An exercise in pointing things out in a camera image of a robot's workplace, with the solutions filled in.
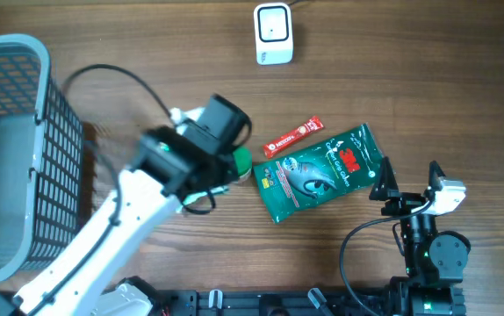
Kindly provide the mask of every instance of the green object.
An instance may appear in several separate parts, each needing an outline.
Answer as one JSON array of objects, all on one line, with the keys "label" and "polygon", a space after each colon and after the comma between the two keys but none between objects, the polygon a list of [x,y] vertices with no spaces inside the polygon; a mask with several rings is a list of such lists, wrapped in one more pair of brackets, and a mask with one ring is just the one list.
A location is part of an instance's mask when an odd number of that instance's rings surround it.
[{"label": "green object", "polygon": [[236,162],[238,176],[245,175],[252,169],[252,154],[246,147],[240,146],[236,148],[233,152],[233,157],[234,162]]},{"label": "green object", "polygon": [[275,223],[372,185],[383,159],[367,124],[254,167]]}]

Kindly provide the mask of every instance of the teal plastic bag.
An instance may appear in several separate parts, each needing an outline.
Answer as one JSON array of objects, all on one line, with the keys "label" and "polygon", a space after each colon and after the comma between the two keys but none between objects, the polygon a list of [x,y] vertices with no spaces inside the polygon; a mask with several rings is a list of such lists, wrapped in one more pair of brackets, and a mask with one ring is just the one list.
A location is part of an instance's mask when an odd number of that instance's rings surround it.
[{"label": "teal plastic bag", "polygon": [[254,166],[275,223],[376,181],[383,154],[367,124]]}]

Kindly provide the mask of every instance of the basket bottom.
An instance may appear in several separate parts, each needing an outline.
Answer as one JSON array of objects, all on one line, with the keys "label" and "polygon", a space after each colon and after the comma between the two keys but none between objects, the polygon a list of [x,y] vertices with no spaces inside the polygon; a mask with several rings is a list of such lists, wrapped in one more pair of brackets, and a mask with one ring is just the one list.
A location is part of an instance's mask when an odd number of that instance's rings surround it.
[{"label": "basket bottom", "polygon": [[0,117],[0,268],[18,252],[24,237],[34,137],[32,114]]}]

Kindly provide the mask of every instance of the wooden table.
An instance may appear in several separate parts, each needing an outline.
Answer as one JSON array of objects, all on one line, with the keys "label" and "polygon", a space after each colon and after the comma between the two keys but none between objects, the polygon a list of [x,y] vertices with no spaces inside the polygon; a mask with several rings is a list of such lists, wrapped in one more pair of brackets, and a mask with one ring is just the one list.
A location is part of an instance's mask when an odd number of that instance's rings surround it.
[{"label": "wooden table", "polygon": [[[262,144],[314,114],[326,129],[287,153],[369,122],[402,190],[422,191],[428,163],[438,160],[467,185],[458,211],[437,224],[472,242],[462,284],[469,314],[504,314],[504,2],[304,3],[293,9],[293,62],[274,67],[255,61],[255,6],[7,7],[0,34],[42,40],[59,81],[110,63],[147,80],[171,107],[201,106],[220,93],[254,121],[255,162],[266,160]],[[69,100],[118,168],[142,130],[166,122],[145,91],[109,71],[79,79]],[[111,185],[101,167],[96,173],[97,206]],[[235,186],[210,216],[175,216],[157,227],[115,281],[139,275],[158,289],[199,290],[342,286],[343,237],[379,218],[381,204],[368,194],[276,226],[252,182]],[[364,230],[349,246],[354,285],[380,286],[405,273],[390,228]],[[18,289],[34,275],[18,273],[0,288]]]}]

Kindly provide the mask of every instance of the basket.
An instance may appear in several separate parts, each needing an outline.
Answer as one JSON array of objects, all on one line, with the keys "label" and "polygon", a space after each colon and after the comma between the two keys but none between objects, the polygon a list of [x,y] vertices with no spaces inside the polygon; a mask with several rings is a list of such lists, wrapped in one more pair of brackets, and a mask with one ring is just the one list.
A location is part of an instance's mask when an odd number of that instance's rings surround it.
[{"label": "basket", "polygon": [[45,268],[78,231],[83,126],[47,49],[0,36],[0,282]]}]

